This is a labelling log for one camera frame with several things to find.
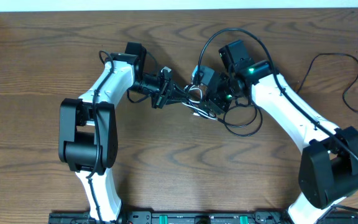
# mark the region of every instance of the wood grain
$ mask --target wood grain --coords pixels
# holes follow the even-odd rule
[[[208,37],[225,27],[259,36],[294,87],[317,53],[358,58],[358,9],[0,13],[0,223],[46,223],[51,211],[89,207],[82,185],[58,159],[58,117],[64,98],[78,97],[99,77],[98,50],[123,52],[126,42],[142,42],[184,85]],[[265,57],[253,40],[230,33],[212,42],[203,63],[222,69],[218,48],[240,38],[257,60]],[[301,96],[327,119],[358,129],[358,115],[341,100],[356,71],[350,59],[320,58]],[[358,82],[347,97],[358,108]],[[286,208],[300,193],[299,152],[267,113],[249,138],[181,105],[154,110],[149,101],[123,99],[116,116],[114,180],[128,205]],[[230,119],[250,116],[239,110]],[[358,192],[344,204],[358,207]]]

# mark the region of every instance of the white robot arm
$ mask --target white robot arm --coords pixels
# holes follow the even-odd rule
[[[221,55],[230,54],[231,47],[226,47],[225,52],[221,52]],[[159,77],[144,76],[145,55],[146,51],[140,44],[129,43],[125,54],[112,54],[113,57],[106,61],[104,72],[91,89],[77,100],[65,99],[60,108],[59,158],[62,162],[68,163],[70,170],[75,171],[83,183],[91,205],[90,216],[95,220],[115,222],[121,212],[121,199],[114,187],[112,165],[117,154],[114,110],[125,91],[130,89],[145,95],[152,93],[153,108],[162,108],[163,105],[170,103],[180,103],[190,97],[186,91],[180,90],[172,81],[172,73],[169,68],[163,68]],[[228,60],[233,61],[235,57],[231,55]],[[316,128],[315,124],[311,123],[293,106],[293,103],[290,103],[282,95],[268,63],[254,64],[249,69],[251,74],[245,74],[243,77],[236,75],[239,77],[238,82],[227,82],[224,78],[220,79],[225,83],[224,85],[212,83],[219,80],[217,78],[219,75],[216,76],[213,70],[204,69],[203,71],[201,82],[208,88],[211,86],[220,86],[221,88],[227,84],[227,88],[219,91],[214,90],[212,93],[207,93],[206,97],[215,94],[217,98],[227,100],[229,91],[230,97],[244,96],[244,92],[247,92],[245,94],[250,96],[251,102],[269,113],[300,150],[302,162],[299,181],[303,193],[287,210],[292,223],[316,223],[332,205],[339,203],[358,190],[358,167],[355,162],[346,155],[337,157],[333,161],[329,160],[331,151],[327,148],[332,146],[329,142],[330,136]],[[248,82],[247,75],[258,78],[251,78],[252,82]],[[331,134],[339,135],[343,141],[347,141],[347,144],[351,145],[355,142],[355,146],[358,146],[357,131],[353,129],[340,130],[337,125],[323,118],[305,103],[288,86],[281,74],[276,77],[281,86],[286,89],[286,94],[305,113],[315,121],[319,121],[319,125]],[[99,95],[94,98],[93,94],[97,88],[100,89]],[[231,99],[228,102],[224,102],[224,100],[222,102],[209,100],[208,104],[204,106],[209,110],[208,112],[219,114],[221,111],[227,111],[227,104],[230,105]],[[94,105],[97,105],[96,114],[92,112]],[[100,130],[101,155],[99,158],[97,157],[95,136],[78,132],[75,128],[76,126],[94,125],[94,119],[98,120]],[[90,183],[88,177],[92,171],[95,172],[95,175]]]

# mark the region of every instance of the black bracket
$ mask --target black bracket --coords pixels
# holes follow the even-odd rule
[[[80,99],[64,99],[60,105],[59,158],[66,162],[71,171],[91,171],[96,169],[103,175],[106,168],[111,168],[117,156],[117,127],[114,105],[107,102],[96,104],[101,159],[96,162],[96,138],[94,133],[77,131],[77,126],[85,126],[93,121],[92,104]]]
[[[162,109],[164,105],[181,103],[189,97],[189,94],[173,81],[173,72],[170,68],[164,67],[159,74],[160,88],[156,94],[152,94],[152,108]]]
[[[335,136],[358,157],[358,131],[352,126],[335,131]],[[328,151],[337,156],[331,160]],[[323,209],[358,190],[358,162],[332,138],[312,140],[303,149],[298,181],[308,201]]]
[[[239,73],[242,69],[255,63],[254,59],[249,56],[242,40],[225,45],[219,49],[219,54],[226,70],[229,71],[229,67],[232,67],[234,73]]]

